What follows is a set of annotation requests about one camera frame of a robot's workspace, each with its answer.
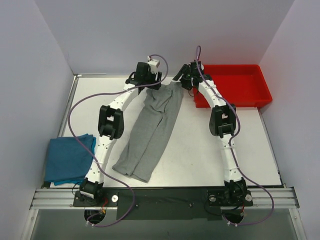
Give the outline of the grey t shirt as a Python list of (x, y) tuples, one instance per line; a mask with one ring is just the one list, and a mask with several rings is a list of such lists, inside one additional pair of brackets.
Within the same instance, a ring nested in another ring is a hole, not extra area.
[(128, 143), (112, 169), (124, 176), (149, 182), (174, 129), (183, 99), (182, 85), (171, 82), (148, 89)]

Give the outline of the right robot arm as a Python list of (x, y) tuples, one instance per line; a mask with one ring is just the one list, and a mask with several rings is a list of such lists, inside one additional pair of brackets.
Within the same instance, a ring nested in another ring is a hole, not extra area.
[(196, 89), (211, 108), (210, 133), (218, 137), (224, 167), (224, 192), (221, 200), (230, 206), (237, 206), (246, 198), (246, 181), (239, 170), (234, 150), (233, 137), (236, 132), (236, 106), (226, 102), (219, 93), (211, 76), (204, 74), (204, 66), (197, 61), (184, 64), (173, 78), (180, 81), (186, 90)]

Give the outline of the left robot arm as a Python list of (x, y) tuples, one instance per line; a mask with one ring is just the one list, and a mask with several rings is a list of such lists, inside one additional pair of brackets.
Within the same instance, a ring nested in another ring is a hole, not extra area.
[(80, 185), (80, 193), (91, 206), (98, 206), (103, 200), (103, 183), (106, 165), (116, 141), (125, 130), (124, 111), (147, 85), (158, 90), (161, 87), (162, 73), (158, 70), (160, 61), (148, 58), (147, 62), (138, 62), (135, 72), (125, 81), (123, 93), (109, 105), (101, 106), (98, 115), (98, 139), (94, 159)]

